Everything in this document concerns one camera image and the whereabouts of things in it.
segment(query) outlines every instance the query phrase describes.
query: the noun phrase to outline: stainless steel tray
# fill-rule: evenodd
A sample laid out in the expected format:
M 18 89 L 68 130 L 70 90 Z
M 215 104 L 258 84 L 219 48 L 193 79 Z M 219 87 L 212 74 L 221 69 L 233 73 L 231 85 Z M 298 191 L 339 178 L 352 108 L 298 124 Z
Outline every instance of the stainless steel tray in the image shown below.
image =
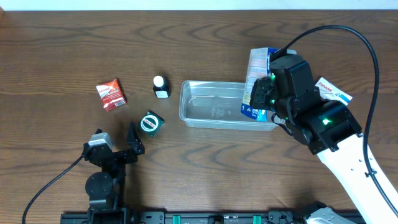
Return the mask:
M 189 127 L 271 131 L 277 125 L 241 114 L 244 83 L 185 81 L 180 95 L 180 118 Z

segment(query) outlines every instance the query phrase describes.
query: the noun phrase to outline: wooden table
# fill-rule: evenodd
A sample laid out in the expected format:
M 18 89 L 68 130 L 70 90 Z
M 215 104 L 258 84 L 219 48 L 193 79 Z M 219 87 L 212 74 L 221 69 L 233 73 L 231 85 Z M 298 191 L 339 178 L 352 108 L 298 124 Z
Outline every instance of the wooden table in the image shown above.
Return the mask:
M 126 149 L 131 121 L 154 110 L 166 123 L 146 154 L 127 166 L 126 202 L 137 208 L 267 210 L 320 200 L 353 209 L 337 179 L 307 147 L 271 132 L 188 128 L 178 117 L 184 80 L 244 82 L 250 49 L 283 47 L 324 24 L 342 24 L 372 43 L 381 70 L 369 144 L 398 187 L 398 14 L 396 11 L 6 12 L 0 27 L 0 222 L 20 223 L 29 200 L 75 161 L 97 128 Z M 364 127 L 374 85 L 368 50 L 355 36 L 325 30 L 293 49 L 354 97 Z M 166 74 L 172 95 L 160 100 L 152 78 Z M 95 86 L 118 77 L 128 106 L 102 109 Z M 58 223 L 85 211 L 80 162 L 30 209 L 29 223 Z

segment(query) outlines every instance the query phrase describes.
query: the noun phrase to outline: small red package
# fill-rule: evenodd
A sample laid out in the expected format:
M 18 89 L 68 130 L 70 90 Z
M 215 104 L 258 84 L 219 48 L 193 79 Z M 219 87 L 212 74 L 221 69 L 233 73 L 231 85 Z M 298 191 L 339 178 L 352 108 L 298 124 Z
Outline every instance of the small red package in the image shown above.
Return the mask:
M 106 111 L 110 111 L 111 109 L 126 104 L 126 100 L 124 99 L 118 80 L 116 79 L 111 82 L 98 85 L 97 90 Z

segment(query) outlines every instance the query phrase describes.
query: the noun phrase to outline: black bottle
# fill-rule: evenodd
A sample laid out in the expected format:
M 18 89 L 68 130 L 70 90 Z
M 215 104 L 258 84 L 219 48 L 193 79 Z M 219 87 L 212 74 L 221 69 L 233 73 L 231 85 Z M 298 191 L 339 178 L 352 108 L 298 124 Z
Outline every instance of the black bottle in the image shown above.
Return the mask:
M 158 98 L 168 98 L 170 96 L 170 87 L 164 77 L 158 75 L 154 78 L 154 92 Z

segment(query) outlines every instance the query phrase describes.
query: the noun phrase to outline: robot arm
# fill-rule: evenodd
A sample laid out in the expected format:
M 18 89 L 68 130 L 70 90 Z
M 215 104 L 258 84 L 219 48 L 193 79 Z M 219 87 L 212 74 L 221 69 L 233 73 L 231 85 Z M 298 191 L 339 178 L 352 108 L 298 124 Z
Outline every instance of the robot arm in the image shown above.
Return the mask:
M 308 146 L 311 153 L 316 154 L 332 171 L 366 223 L 398 223 L 394 213 L 398 206 L 398 193 L 368 148 L 373 169 L 369 173 L 360 125 L 343 103 L 321 99 L 309 64 L 299 55 L 287 54 L 287 47 L 271 55 L 271 74 L 254 83 L 250 106 L 272 111 L 279 118 L 285 119 L 288 134 Z M 377 60 L 374 62 L 378 74 Z M 316 220 L 321 220 L 319 218 L 321 217 L 313 217 L 312 221 L 307 221 L 316 223 Z

